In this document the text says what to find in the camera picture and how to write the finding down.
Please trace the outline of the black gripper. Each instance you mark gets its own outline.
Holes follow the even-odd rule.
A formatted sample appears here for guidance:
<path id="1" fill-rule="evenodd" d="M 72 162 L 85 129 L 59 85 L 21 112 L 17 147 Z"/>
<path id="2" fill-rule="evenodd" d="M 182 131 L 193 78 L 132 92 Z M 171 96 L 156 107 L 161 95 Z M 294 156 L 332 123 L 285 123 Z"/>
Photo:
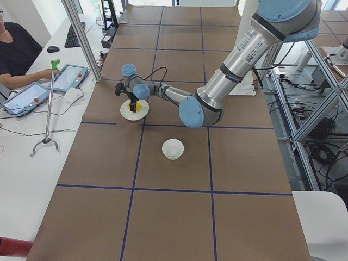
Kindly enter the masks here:
<path id="1" fill-rule="evenodd" d="M 136 105 L 139 99 L 132 92 L 129 92 L 127 96 L 131 100 L 131 103 L 129 104 L 130 111 L 136 113 L 137 112 Z"/>

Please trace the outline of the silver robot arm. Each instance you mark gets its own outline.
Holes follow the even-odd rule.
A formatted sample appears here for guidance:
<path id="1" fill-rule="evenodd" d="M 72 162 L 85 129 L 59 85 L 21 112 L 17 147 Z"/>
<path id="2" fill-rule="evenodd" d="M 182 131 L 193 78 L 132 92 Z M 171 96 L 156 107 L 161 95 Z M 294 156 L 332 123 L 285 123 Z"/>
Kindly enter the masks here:
<path id="1" fill-rule="evenodd" d="M 156 95 L 179 107 L 179 117 L 190 128 L 214 125 L 223 117 L 223 99 L 241 83 L 263 54 L 278 42 L 298 42 L 317 36 L 321 1 L 258 1 L 251 26 L 203 87 L 193 94 L 161 82 L 145 81 L 133 64 L 123 65 L 123 81 L 115 94 L 126 93 L 135 110 L 138 100 Z"/>

